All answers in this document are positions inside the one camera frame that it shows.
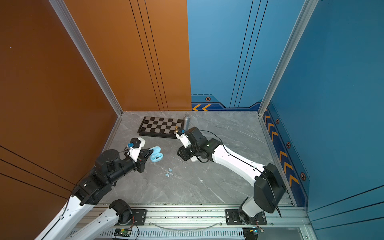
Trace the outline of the blue earbud case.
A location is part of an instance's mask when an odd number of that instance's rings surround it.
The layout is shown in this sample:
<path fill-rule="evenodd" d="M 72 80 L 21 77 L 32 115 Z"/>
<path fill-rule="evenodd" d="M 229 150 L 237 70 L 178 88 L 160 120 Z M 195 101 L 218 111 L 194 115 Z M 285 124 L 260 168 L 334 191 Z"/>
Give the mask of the blue earbud case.
<path fill-rule="evenodd" d="M 163 159 L 164 157 L 164 154 L 161 153 L 161 148 L 159 146 L 156 146 L 156 147 L 153 147 L 151 148 L 151 150 L 153 151 L 151 156 L 150 156 L 150 160 L 153 162 L 153 163 L 156 163 L 156 162 L 159 162 Z"/>

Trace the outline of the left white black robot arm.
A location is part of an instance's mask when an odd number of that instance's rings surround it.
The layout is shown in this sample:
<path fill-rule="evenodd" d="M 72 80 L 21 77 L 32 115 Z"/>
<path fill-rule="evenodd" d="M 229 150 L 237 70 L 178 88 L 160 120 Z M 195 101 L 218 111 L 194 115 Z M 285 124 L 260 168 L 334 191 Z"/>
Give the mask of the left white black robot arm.
<path fill-rule="evenodd" d="M 96 219 L 74 234 L 78 222 L 112 190 L 117 181 L 131 171 L 142 173 L 154 149 L 125 151 L 125 159 L 117 150 L 106 150 L 95 161 L 90 174 L 72 191 L 63 209 L 37 236 L 38 240 L 93 240 L 118 224 L 131 227 L 136 219 L 131 207 L 122 199 L 113 201 Z"/>

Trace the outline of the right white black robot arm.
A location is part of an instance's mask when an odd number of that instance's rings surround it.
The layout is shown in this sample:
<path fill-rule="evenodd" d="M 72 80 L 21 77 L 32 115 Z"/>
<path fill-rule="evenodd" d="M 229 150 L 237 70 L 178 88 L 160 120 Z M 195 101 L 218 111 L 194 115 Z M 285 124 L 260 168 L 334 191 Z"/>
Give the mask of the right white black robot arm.
<path fill-rule="evenodd" d="M 248 160 L 230 150 L 218 136 L 208 140 L 196 127 L 188 131 L 176 129 L 175 135 L 183 144 L 177 154 L 184 161 L 222 165 L 254 187 L 254 196 L 244 200 L 238 208 L 241 223 L 250 225 L 256 221 L 258 214 L 272 214 L 279 210 L 278 204 L 287 187 L 274 164 L 265 166 Z"/>

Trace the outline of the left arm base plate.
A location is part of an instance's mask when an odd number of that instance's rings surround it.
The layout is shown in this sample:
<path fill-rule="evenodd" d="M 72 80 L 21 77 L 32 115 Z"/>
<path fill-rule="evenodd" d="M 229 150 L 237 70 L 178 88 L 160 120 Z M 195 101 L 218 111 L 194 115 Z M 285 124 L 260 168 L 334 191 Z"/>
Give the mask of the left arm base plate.
<path fill-rule="evenodd" d="M 146 209 L 133 209 L 129 212 L 124 212 L 122 217 L 119 217 L 118 225 L 120 226 L 143 226 L 147 217 Z"/>

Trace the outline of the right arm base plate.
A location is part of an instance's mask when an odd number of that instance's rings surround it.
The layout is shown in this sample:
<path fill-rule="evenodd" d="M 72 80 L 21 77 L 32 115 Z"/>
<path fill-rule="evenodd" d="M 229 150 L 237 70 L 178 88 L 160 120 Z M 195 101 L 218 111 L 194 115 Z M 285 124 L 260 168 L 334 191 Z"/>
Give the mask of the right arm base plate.
<path fill-rule="evenodd" d="M 245 213 L 240 212 L 235 209 L 226 209 L 226 221 L 227 225 L 259 225 L 265 226 L 267 225 L 267 218 L 265 216 L 265 212 L 260 212 L 256 214 L 254 217 L 249 217 Z"/>

